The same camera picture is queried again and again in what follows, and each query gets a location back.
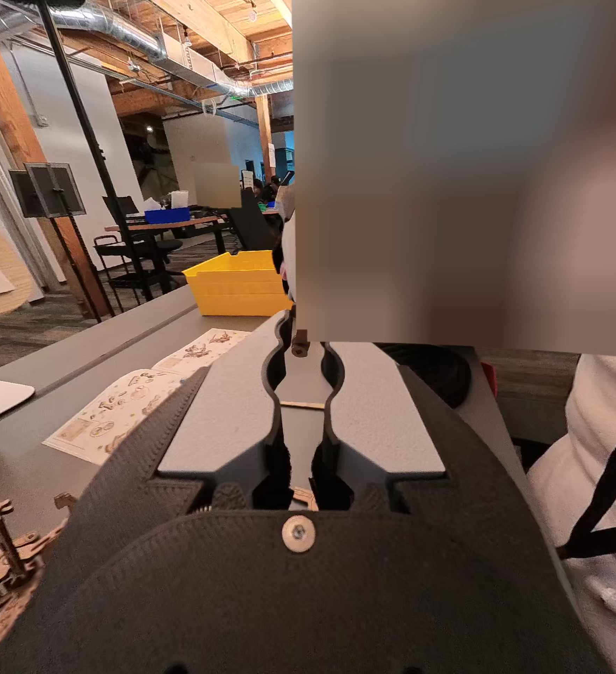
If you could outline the wooden model assembly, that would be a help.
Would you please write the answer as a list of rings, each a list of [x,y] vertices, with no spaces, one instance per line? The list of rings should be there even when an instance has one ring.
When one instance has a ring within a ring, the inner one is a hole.
[[[5,523],[13,510],[12,501],[0,500],[0,643],[26,610],[69,519],[45,535],[35,530],[14,538]]]

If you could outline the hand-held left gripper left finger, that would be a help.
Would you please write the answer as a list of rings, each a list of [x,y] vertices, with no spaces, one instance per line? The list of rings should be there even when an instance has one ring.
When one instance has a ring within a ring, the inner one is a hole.
[[[276,388],[286,375],[292,316],[282,310],[210,366],[158,465],[169,478],[234,483],[256,509],[287,510],[290,456]]]

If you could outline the open instruction booklet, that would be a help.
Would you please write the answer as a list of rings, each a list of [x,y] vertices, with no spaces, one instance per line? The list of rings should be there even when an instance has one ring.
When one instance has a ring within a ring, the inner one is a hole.
[[[221,328],[208,330],[151,368],[140,368],[120,377],[42,444],[102,465],[191,375],[211,366],[249,334]]]

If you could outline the wooden post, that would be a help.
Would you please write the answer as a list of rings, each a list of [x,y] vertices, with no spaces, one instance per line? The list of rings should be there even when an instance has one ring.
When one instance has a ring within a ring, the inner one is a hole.
[[[26,108],[0,53],[0,136],[17,169],[25,163],[45,163],[46,156],[34,131]],[[58,262],[84,318],[112,315],[112,308],[96,273],[92,271],[87,249],[67,218],[38,218],[37,223]]]

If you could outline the black metal pole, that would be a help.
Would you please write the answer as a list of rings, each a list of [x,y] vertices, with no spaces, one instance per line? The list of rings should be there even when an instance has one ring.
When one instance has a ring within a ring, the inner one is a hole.
[[[118,201],[118,196],[115,191],[112,178],[110,176],[110,173],[108,172],[105,157],[103,155],[103,152],[101,151],[101,147],[95,136],[93,126],[90,122],[90,118],[87,114],[87,111],[85,110],[84,102],[79,93],[79,89],[77,88],[77,83],[75,81],[74,74],[69,65],[67,54],[64,50],[64,47],[62,46],[58,29],[54,25],[54,21],[52,19],[49,6],[46,1],[36,1],[35,5],[38,8],[43,27],[46,30],[46,35],[48,37],[48,40],[54,53],[54,57],[58,63],[60,73],[67,87],[68,93],[71,97],[71,101],[73,103],[77,119],[79,120],[79,123],[83,130],[87,145],[89,146],[90,152],[93,157],[93,161],[95,163],[95,167],[100,176],[100,180],[104,187],[105,194],[108,198],[112,218],[119,228],[119,233],[123,242],[126,244],[128,248],[129,257],[133,262],[135,274],[140,283],[144,299],[146,301],[151,301],[153,300],[151,287],[147,282],[144,267],[141,263],[140,257],[135,248],[135,244],[131,239],[131,235],[125,217],[120,209],[120,202]]]

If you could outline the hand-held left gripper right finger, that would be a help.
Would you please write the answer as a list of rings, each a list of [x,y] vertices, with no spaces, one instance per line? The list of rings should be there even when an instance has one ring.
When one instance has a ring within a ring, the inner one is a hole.
[[[368,342],[326,342],[321,372],[332,388],[312,459],[319,510],[348,510],[370,484],[446,477],[446,467],[397,363]]]

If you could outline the blue plastic bin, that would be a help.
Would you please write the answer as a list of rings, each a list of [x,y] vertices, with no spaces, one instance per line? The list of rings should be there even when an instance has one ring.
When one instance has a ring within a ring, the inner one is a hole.
[[[189,207],[145,210],[144,218],[151,225],[180,226],[180,223],[190,221],[191,212]]]

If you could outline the black framed panels on stand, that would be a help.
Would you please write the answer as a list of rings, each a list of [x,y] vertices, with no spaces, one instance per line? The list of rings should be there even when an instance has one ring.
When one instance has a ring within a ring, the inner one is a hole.
[[[73,172],[66,163],[25,163],[9,177],[25,218],[59,218],[87,214]]]

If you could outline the yellow plastic bin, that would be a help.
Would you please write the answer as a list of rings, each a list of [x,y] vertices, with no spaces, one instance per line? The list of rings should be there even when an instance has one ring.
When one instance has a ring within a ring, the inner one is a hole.
[[[270,317],[294,305],[270,250],[226,252],[183,275],[203,316]]]

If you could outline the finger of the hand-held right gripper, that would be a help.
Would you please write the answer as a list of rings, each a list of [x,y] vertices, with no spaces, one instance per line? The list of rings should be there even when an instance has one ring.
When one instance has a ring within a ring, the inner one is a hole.
[[[281,278],[285,293],[296,301],[296,219],[285,224],[281,240],[276,244],[276,272]]]

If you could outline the brown office desk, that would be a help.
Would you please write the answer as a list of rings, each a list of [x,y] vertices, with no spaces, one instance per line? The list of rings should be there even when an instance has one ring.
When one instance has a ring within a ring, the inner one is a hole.
[[[177,222],[171,211],[155,211],[147,219],[146,216],[128,216],[127,234],[133,241],[156,247],[157,237],[161,238],[166,232],[185,231],[186,238],[194,238],[204,234],[212,234],[219,254],[226,252],[223,239],[224,231],[230,229],[228,216],[224,213],[211,212],[199,217],[196,212],[189,212],[187,220]]]

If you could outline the black office chair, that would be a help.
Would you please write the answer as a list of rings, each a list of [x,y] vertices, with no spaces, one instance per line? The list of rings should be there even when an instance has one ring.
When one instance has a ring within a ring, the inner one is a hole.
[[[169,254],[177,251],[183,245],[179,240],[156,239],[155,234],[149,230],[140,230],[131,233],[133,246],[138,255],[139,261],[146,261],[152,264],[151,268],[143,269],[144,279],[147,285],[152,288],[155,285],[160,287],[163,294],[171,292],[178,287],[175,277],[178,273],[172,274],[166,268],[169,264]],[[139,275],[135,270],[130,270],[129,264],[130,249],[127,243],[119,238],[118,232],[100,235],[93,239],[93,248],[100,257],[104,273],[109,286],[117,300],[121,304],[118,296],[118,290],[131,290],[137,302],[140,301],[138,291],[143,286]],[[123,273],[118,276],[111,276],[109,268],[106,265],[106,259],[109,257],[119,257],[123,268]]]

